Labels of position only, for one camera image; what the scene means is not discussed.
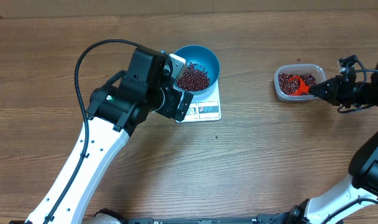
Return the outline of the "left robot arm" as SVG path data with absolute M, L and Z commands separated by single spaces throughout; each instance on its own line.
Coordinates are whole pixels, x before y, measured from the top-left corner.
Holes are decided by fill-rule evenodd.
M 81 223 L 106 169 L 151 112 L 183 121 L 193 95 L 174 89 L 184 58 L 138 46 L 129 68 L 95 89 L 65 165 L 26 223 Z

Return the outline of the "red measuring scoop blue handle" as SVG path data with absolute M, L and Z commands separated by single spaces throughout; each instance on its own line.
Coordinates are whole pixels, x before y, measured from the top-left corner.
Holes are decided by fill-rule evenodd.
M 299 77 L 299 76 L 294 76 L 289 79 L 289 81 L 294 81 L 297 80 L 299 82 L 299 86 L 295 92 L 292 93 L 293 96 L 300 96 L 303 94 L 309 94 L 309 89 L 310 87 L 305 85 L 305 82 Z

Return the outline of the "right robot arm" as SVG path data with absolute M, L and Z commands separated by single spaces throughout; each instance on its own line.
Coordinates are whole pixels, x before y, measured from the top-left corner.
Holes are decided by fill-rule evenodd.
M 339 113 L 378 107 L 378 62 L 374 69 L 360 65 L 357 55 L 339 60 L 339 75 L 310 88 L 309 94 L 333 106 Z M 348 176 L 329 191 L 306 199 L 271 223 L 342 223 L 352 213 L 378 205 L 378 131 L 354 154 Z

